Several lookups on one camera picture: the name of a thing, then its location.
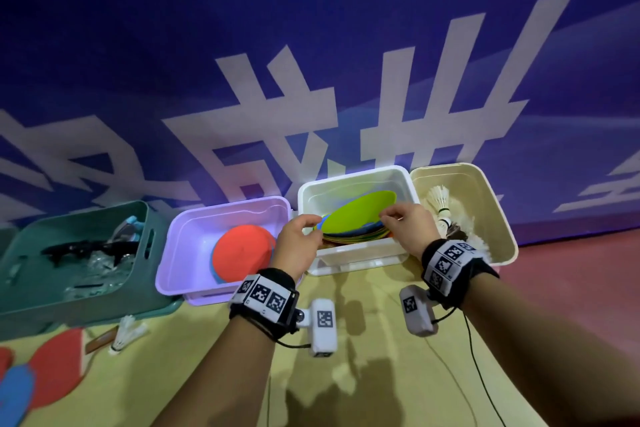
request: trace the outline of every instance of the beige plastic bin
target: beige plastic bin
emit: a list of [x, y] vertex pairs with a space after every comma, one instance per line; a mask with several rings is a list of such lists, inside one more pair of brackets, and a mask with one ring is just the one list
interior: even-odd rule
[[489, 245], [492, 266], [510, 264], [518, 257], [511, 227], [479, 167], [464, 162], [430, 165], [414, 169], [410, 176], [420, 201], [425, 201], [429, 189], [437, 185], [446, 186], [449, 196], [460, 200], [469, 217], [475, 218], [474, 232]]

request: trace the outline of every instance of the green plastic bin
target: green plastic bin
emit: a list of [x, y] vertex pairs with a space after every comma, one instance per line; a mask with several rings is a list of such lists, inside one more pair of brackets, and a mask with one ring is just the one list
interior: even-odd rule
[[[55, 268], [40, 251], [82, 240], [107, 240], [129, 216], [145, 221], [131, 274], [115, 291], [74, 301], [64, 291], [86, 267], [87, 259], [65, 255]], [[68, 214], [31, 223], [13, 239], [0, 262], [0, 341], [40, 334], [60, 324], [84, 326], [136, 317], [169, 314], [181, 298], [156, 291], [156, 270], [162, 258], [168, 223], [144, 201]], [[22, 261], [15, 279], [10, 269]]]

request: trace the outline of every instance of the paddle handle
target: paddle handle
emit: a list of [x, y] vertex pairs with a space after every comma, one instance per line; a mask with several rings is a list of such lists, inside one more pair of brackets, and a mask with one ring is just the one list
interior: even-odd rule
[[118, 327], [111, 328], [106, 333], [99, 335], [97, 338], [89, 341], [84, 347], [84, 354], [89, 355], [94, 351], [99, 350], [102, 346], [107, 346], [116, 340], [118, 334]]

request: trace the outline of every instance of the storage box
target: storage box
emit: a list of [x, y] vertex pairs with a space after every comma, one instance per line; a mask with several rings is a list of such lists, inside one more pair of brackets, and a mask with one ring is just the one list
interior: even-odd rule
[[[379, 190], [391, 190], [397, 201], [419, 203], [409, 173], [399, 165], [379, 167], [303, 184], [298, 191], [300, 214], [332, 213], [355, 198]], [[327, 275], [398, 264], [408, 253], [393, 238], [318, 250], [311, 275]]]
[[192, 305], [224, 302], [241, 282], [219, 283], [211, 272], [211, 253], [222, 235], [239, 225], [258, 225], [273, 237], [291, 216], [281, 196], [187, 210], [176, 216], [156, 275], [157, 290], [169, 296], [187, 294]]
[[[64, 300], [65, 289], [82, 274], [87, 259], [65, 255], [58, 267], [40, 251], [52, 245], [108, 240], [129, 216], [145, 221], [131, 274], [110, 293]], [[0, 262], [0, 340], [40, 334], [59, 324], [83, 326], [119, 321], [134, 314], [151, 317], [175, 310], [176, 298], [156, 291], [154, 278], [168, 223], [143, 201], [35, 221], [13, 239]], [[10, 270], [21, 263], [13, 280]]]
[[414, 169], [410, 176], [420, 199], [426, 199], [433, 186], [443, 185], [449, 196], [460, 200], [467, 215], [475, 218], [474, 232], [489, 245], [492, 265], [507, 265], [517, 258], [518, 245], [511, 227], [479, 167], [464, 162], [430, 165]]

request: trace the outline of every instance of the black wrist strap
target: black wrist strap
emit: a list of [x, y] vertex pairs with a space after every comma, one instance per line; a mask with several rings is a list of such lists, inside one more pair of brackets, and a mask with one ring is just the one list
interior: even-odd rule
[[429, 297], [445, 309], [460, 307], [471, 279], [488, 273], [500, 278], [483, 255], [462, 240], [439, 239], [422, 253], [422, 279], [429, 286]]
[[242, 316], [277, 341], [298, 330], [298, 296], [296, 282], [286, 272], [274, 268], [258, 270], [247, 276], [231, 297], [229, 319]]

